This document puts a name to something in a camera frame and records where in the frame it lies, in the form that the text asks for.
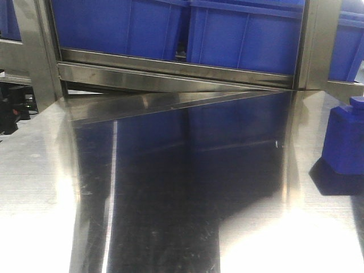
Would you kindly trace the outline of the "black gripper at edge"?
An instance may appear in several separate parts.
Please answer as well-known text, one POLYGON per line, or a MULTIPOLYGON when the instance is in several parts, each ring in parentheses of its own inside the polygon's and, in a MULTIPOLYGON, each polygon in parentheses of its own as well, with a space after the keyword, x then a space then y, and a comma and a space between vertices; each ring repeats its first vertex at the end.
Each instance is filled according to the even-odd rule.
POLYGON ((1 134, 17 131, 17 123, 30 120, 24 86, 1 85, 1 134))

